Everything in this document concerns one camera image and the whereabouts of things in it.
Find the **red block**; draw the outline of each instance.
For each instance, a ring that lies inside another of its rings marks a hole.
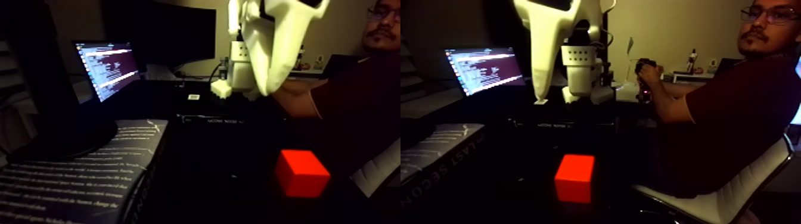
[[[566,154],[556,172],[556,194],[559,201],[590,203],[590,181],[595,157]]]
[[[303,198],[320,196],[331,178],[309,150],[281,150],[276,175],[287,196]]]

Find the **man's arm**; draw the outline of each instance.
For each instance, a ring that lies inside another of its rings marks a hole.
[[[651,88],[651,96],[656,105],[657,114],[659,114],[662,122],[692,122],[686,99],[682,96],[674,100],[668,93],[665,85],[659,80],[659,75],[655,68],[652,66],[644,66],[640,72],[640,77],[642,77],[642,80]]]
[[[327,79],[315,82],[287,80],[272,93],[272,97],[293,118],[319,118],[310,90],[326,82]]]
[[[669,82],[662,82],[662,86],[665,87],[665,91],[675,98],[681,98],[684,95],[689,94],[693,90],[697,90],[701,86],[693,86],[693,85],[681,85],[681,84],[674,84]]]

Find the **glass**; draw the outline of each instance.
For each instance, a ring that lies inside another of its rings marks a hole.
[[[375,19],[375,20],[381,20],[381,19],[387,18],[387,16],[392,12],[395,12],[395,22],[401,22],[401,11],[400,10],[383,10],[383,9],[373,10],[373,9],[369,9],[368,8],[367,9],[367,18]]]
[[[746,7],[740,12],[742,12],[741,17],[745,22],[754,22],[760,16],[762,16],[763,13],[766,13],[767,23],[774,25],[781,25],[785,22],[789,22],[790,20],[796,20],[799,18],[799,15],[795,12],[795,10],[785,6],[773,7],[767,10],[762,9],[762,7],[751,6]]]

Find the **laptop screen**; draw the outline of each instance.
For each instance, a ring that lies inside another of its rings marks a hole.
[[[130,43],[76,43],[75,49],[100,102],[139,79]]]
[[[511,47],[447,49],[445,57],[468,96],[495,86],[525,85]]]

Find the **game controller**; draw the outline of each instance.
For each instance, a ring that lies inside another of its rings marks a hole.
[[[657,67],[657,64],[655,61],[652,61],[648,58],[640,58],[640,60],[637,61],[636,67],[634,68],[634,73],[637,74],[637,81],[640,84],[640,92],[637,94],[637,100],[639,100],[640,103],[647,104],[651,102],[651,90],[650,87],[648,87],[648,85],[646,85],[639,76],[644,65],[653,66],[655,68]]]

